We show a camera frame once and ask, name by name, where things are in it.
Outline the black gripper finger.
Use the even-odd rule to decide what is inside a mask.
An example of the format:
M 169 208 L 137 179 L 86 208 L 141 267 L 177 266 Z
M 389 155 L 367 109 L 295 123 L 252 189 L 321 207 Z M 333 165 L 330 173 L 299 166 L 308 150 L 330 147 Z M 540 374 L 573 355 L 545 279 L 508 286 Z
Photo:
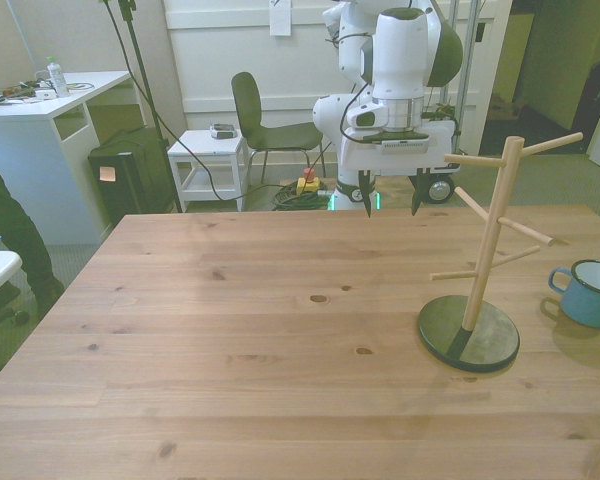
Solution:
M 411 201 L 411 213 L 413 215 L 417 213 L 423 198 L 428 192 L 429 177 L 429 171 L 423 168 L 418 168 L 416 170 L 416 175 L 410 177 L 414 187 L 414 194 Z
M 370 170 L 358 171 L 358 184 L 362 196 L 362 201 L 368 216 L 372 212 L 372 197 L 375 192 L 375 177 Z

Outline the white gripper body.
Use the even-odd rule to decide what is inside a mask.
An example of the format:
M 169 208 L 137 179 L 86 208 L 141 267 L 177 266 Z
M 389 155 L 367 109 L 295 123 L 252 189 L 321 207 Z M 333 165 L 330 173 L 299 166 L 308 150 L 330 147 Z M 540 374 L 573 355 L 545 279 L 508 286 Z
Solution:
M 361 143 L 373 130 L 348 128 L 346 134 L 355 141 L 342 141 L 340 167 L 351 171 L 397 170 L 402 174 L 414 174 L 417 168 L 445 167 L 454 131 L 452 120 L 425 121 L 413 131 L 403 132 L 401 138 Z

